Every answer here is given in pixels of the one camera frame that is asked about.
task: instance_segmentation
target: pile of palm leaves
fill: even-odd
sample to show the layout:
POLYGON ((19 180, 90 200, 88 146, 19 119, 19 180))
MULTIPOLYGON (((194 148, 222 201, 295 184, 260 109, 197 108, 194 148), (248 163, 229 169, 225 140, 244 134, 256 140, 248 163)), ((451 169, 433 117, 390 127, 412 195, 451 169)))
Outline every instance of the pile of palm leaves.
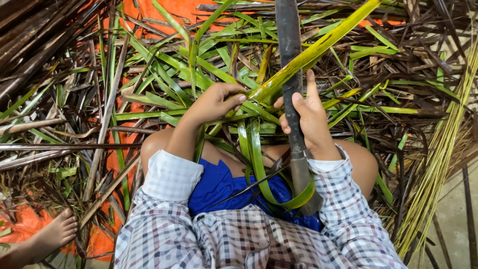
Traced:
MULTIPOLYGON (((0 19, 0 213, 14 223, 18 204, 69 206, 82 227, 75 242, 82 258, 93 226, 113 240, 114 222, 124 224, 147 165, 138 154, 145 137, 176 126, 215 82, 244 85, 251 100, 203 126, 196 157, 204 140, 233 154, 240 148, 239 159, 264 178, 285 166, 262 163, 261 145, 287 143, 272 104, 290 76, 312 68, 332 136, 361 144, 379 163, 370 204, 407 262, 425 244, 420 232, 445 180, 449 138, 473 136, 470 124, 458 131, 473 115, 462 106, 476 73, 476 59, 467 61, 476 52, 468 1, 299 2, 303 52, 285 68, 273 2, 199 5, 195 23, 179 23, 155 0, 161 22, 130 17, 114 1, 6 2, 13 15, 0 19), (157 24, 177 32, 166 35, 157 24), (209 31, 212 24, 223 28, 209 31), (445 168, 440 179, 435 167, 445 168), (106 200, 109 214, 100 210, 106 200)), ((278 204, 266 181, 259 190, 272 211, 309 197, 278 204)))

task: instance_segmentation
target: leg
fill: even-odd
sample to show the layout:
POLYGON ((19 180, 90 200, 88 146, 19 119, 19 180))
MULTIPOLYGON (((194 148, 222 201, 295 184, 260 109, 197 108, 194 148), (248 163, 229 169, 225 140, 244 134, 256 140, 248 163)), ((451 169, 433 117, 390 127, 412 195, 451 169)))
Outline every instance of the leg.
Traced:
MULTIPOLYGON (((158 131, 150 135, 144 141, 143 145, 141 146, 141 162, 143 163, 143 172, 145 176, 148 173, 149 159, 156 152, 166 147, 169 142, 169 139, 171 138, 171 135, 173 134, 173 131, 174 128, 167 128, 158 131)), ((201 157, 204 160, 215 165, 219 163, 219 160, 222 160, 231 170, 233 178, 244 176, 243 169, 246 168, 246 166, 240 161, 235 160, 230 155, 225 154, 223 151, 213 146, 209 141, 204 141, 204 147, 201 157)))
POLYGON ((39 263, 56 249, 75 238, 78 223, 69 209, 64 210, 38 233, 0 256, 3 268, 21 269, 39 263))
MULTIPOLYGON (((375 157, 366 148, 356 143, 338 139, 334 139, 334 143, 341 146, 347 152, 352 167, 354 168, 352 179, 360 187, 362 195, 368 199, 379 173, 379 166, 375 157)), ((289 145, 263 146, 262 150, 272 157, 272 159, 277 160, 289 148, 289 145)), ((265 166, 270 167, 272 164, 273 162, 271 160, 264 158, 265 166)))

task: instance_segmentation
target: person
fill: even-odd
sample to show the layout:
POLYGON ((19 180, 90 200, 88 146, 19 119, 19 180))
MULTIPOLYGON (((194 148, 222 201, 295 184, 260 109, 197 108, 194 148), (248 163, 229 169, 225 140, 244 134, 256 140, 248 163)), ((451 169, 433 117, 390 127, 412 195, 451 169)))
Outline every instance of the person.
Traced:
MULTIPOLYGON (((217 204, 247 185, 246 166, 208 141, 204 141, 202 159, 193 162, 196 136, 202 124, 231 110, 237 112, 246 101, 242 91, 238 84, 212 85, 176 128, 145 140, 141 147, 145 181, 134 198, 136 207, 118 234, 114 267, 406 268, 367 204, 377 162, 363 147, 332 139, 311 70, 306 99, 295 93, 293 105, 311 153, 308 162, 315 191, 324 198, 318 217, 274 217, 264 200, 251 199, 252 191, 239 201, 217 204)), ((279 98, 274 107, 282 105, 279 98)), ((280 124, 289 134, 284 115, 280 124)), ((263 147, 272 160, 287 149, 287 145, 263 147)), ((265 158, 264 165, 270 167, 272 160, 265 158)), ((277 199, 284 194, 275 183, 279 178, 269 180, 277 199)), ((282 201, 291 197, 283 195, 282 201)))
POLYGON ((65 209, 32 237, 1 254, 0 267, 21 269, 39 263, 56 249, 71 242, 77 231, 76 217, 70 209, 65 209))

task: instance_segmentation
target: shirt sleeve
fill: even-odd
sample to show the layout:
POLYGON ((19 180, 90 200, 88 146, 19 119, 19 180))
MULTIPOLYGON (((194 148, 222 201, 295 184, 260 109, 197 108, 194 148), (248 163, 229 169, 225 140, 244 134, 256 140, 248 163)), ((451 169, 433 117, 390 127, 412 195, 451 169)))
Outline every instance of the shirt sleeve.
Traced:
POLYGON ((358 185, 352 180, 352 164, 346 152, 337 146, 343 160, 332 169, 324 161, 309 160, 316 191, 324 198, 320 220, 322 233, 357 268, 403 268, 389 234, 377 213, 369 208, 358 185))
POLYGON ((163 150, 148 164, 116 242, 115 268, 203 268, 187 207, 203 167, 163 150))

